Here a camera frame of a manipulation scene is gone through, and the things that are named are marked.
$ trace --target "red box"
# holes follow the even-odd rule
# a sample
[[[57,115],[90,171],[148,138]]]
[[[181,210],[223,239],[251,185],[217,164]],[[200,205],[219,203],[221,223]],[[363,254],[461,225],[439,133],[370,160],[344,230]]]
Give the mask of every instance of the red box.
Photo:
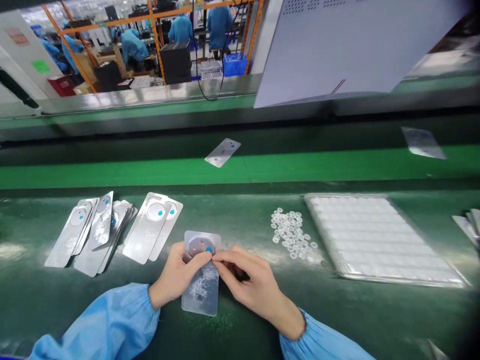
[[[75,96],[74,84],[68,75],[54,76],[48,79],[50,85],[61,97]]]

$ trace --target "person's left hand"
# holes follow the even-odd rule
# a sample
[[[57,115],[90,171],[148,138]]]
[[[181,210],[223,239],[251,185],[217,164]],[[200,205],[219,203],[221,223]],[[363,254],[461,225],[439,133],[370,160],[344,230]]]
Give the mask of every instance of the person's left hand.
[[[212,259],[212,254],[206,251],[195,255],[186,264],[183,255],[183,241],[173,244],[160,277],[148,288],[151,305],[155,310],[182,295],[196,272]]]

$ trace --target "factory worker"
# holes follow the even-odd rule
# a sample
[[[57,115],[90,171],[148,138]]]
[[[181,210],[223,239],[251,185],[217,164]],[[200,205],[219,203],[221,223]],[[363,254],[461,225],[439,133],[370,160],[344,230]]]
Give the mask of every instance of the factory worker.
[[[66,62],[60,61],[59,56],[62,55],[62,52],[57,47],[53,46],[51,43],[45,40],[45,36],[43,36],[40,32],[36,30],[33,30],[33,32],[40,41],[40,44],[43,45],[46,52],[50,55],[55,64],[58,66],[60,71],[66,74],[69,70],[69,65]]]
[[[135,62],[141,63],[149,56],[147,45],[145,45],[131,29],[122,31],[121,29],[116,33],[117,41],[121,43],[121,52],[125,68],[129,68],[129,55]]]
[[[111,37],[113,38],[113,40],[117,40],[117,34],[118,34],[119,30],[121,30],[121,29],[118,28],[118,27],[114,27],[111,30]],[[140,32],[137,29],[131,28],[131,29],[123,30],[123,31],[131,31],[137,38],[140,39]]]
[[[215,7],[208,13],[208,22],[206,28],[210,31],[209,49],[213,51],[215,60],[223,58],[223,52],[230,54],[230,49],[226,43],[227,33],[232,27],[232,14],[228,6]]]
[[[168,38],[171,42],[185,43],[194,41],[194,29],[192,27],[192,22],[184,14],[180,14],[171,22],[170,32],[168,33]]]
[[[42,336],[30,359],[133,359],[163,326],[161,308],[180,297],[195,273],[212,261],[233,297],[279,331],[285,359],[373,360],[357,343],[296,307],[280,291],[265,259],[238,246],[213,257],[210,252],[199,253],[189,263],[184,263],[183,254],[184,243],[174,244],[153,285],[131,283],[100,295],[59,342]],[[236,275],[243,273],[249,280],[240,282]]]
[[[70,25],[70,22],[66,21],[66,22],[63,23],[63,29],[64,30],[65,29],[71,29],[71,28],[72,28],[72,26]],[[74,39],[75,33],[65,34],[64,36],[65,36],[66,42],[70,46],[70,49],[74,53],[78,54],[78,53],[81,53],[84,50],[84,46],[82,45],[82,42],[80,40]],[[67,46],[65,45],[65,43],[63,41],[61,42],[61,49],[63,50],[63,53],[65,54],[66,60],[68,61],[68,63],[72,67],[73,72],[76,75],[81,76],[79,68],[75,64],[75,61],[74,61],[72,55],[70,54],[70,51],[67,49]]]

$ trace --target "cable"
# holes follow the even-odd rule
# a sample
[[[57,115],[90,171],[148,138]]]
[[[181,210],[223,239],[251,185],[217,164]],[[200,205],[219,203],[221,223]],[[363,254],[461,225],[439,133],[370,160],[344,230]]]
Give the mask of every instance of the cable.
[[[204,3],[209,3],[213,0],[204,0]],[[204,91],[202,90],[202,86],[200,85],[200,79],[199,79],[199,56],[197,54],[197,45],[195,44],[195,28],[194,28],[194,24],[192,22],[191,24],[191,28],[192,28],[192,31],[193,31],[193,47],[195,48],[195,62],[196,62],[196,81],[198,82],[198,87],[200,88],[200,92],[201,94],[203,95],[203,97],[205,98],[205,100],[207,101],[215,101],[217,100],[219,97],[220,97],[220,93],[222,92],[222,86],[224,84],[224,78],[225,78],[225,64],[224,64],[224,50],[225,50],[225,46],[227,45],[227,41],[229,40],[229,36],[230,36],[230,33],[232,32],[233,28],[234,28],[234,25],[235,25],[235,20],[237,19],[237,16],[239,15],[239,12],[240,12],[240,9],[241,9],[241,6],[243,4],[244,0],[240,0],[240,4],[237,5],[237,3],[235,1],[233,1],[234,3],[234,6],[238,6],[238,11],[236,12],[235,14],[235,17],[233,18],[233,21],[231,22],[231,26],[230,26],[230,29],[228,30],[228,32],[226,33],[226,38],[225,38],[225,42],[223,43],[223,48],[221,49],[220,51],[220,54],[221,54],[221,83],[220,83],[220,89],[218,90],[218,95],[214,98],[208,98],[205,96],[204,94]],[[195,12],[195,0],[191,0],[191,13],[192,13],[192,16]]]

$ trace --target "clear plastic tray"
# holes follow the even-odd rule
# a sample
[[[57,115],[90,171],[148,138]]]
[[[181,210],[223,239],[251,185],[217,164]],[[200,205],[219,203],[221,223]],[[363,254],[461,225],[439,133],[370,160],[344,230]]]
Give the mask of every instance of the clear plastic tray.
[[[382,194],[308,193],[338,273],[348,279],[463,288],[465,279]]]

